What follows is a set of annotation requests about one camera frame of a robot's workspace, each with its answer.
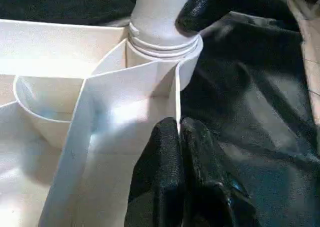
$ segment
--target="white plastic part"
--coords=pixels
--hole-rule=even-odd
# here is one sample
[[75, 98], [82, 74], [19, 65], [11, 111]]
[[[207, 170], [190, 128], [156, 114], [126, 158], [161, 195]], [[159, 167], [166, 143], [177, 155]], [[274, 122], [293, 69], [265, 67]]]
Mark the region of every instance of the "white plastic part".
[[[159, 0], [154, 8], [166, 1], [173, 4]], [[40, 227], [123, 226], [134, 165], [157, 122], [173, 117], [180, 130], [180, 91], [203, 47], [199, 36], [175, 29], [185, 1], [172, 5], [172, 12], [162, 14], [162, 8], [159, 18], [171, 20], [165, 23], [167, 33], [159, 30], [160, 23], [150, 32], [156, 35], [131, 35], [131, 41], [126, 28], [0, 20], [0, 74], [43, 81], [31, 81], [29, 88], [22, 83], [22, 94], [16, 84], [18, 102], [0, 106], [4, 223], [35, 226], [42, 211]], [[63, 89], [72, 89], [73, 81], [83, 84], [73, 92], [73, 104], [66, 104], [70, 99]], [[67, 115], [53, 117], [42, 108]], [[53, 178], [60, 150], [50, 145], [59, 148], [64, 142]], [[12, 182], [23, 187], [11, 189]]]
[[56, 148], [62, 148], [82, 79], [17, 76], [13, 93], [33, 126]]
[[13, 93], [14, 79], [14, 75], [0, 74], [0, 106], [16, 100]]
[[133, 168], [153, 127], [179, 122], [177, 74], [150, 62], [86, 80], [40, 227], [124, 226]]
[[129, 25], [130, 41], [156, 58], [181, 58], [197, 46], [198, 34], [184, 33], [176, 19], [187, 0], [137, 0]]
[[0, 20], [0, 74], [86, 78], [126, 28]]

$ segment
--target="black glove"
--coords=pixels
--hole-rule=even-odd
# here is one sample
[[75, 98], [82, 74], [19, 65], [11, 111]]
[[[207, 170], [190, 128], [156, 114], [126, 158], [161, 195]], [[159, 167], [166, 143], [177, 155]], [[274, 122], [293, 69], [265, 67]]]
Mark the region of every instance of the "black glove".
[[183, 226], [260, 227], [247, 191], [207, 127], [187, 117], [181, 135], [187, 189]]
[[159, 122], [134, 167], [126, 227], [259, 227], [245, 188], [228, 172], [209, 130], [173, 118]]
[[137, 161], [130, 186], [125, 227], [180, 227], [184, 173], [177, 123], [159, 122]]
[[201, 31], [236, 10], [244, 0], [188, 0], [176, 22], [186, 31]]

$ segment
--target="white pipe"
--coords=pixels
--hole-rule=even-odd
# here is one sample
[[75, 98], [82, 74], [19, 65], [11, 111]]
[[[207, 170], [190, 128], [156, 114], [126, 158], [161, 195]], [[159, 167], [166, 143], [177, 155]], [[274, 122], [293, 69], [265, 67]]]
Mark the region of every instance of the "white pipe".
[[130, 41], [141, 52], [157, 58], [178, 58], [192, 52], [198, 34], [186, 34], [176, 19], [187, 0], [137, 0], [129, 25]]

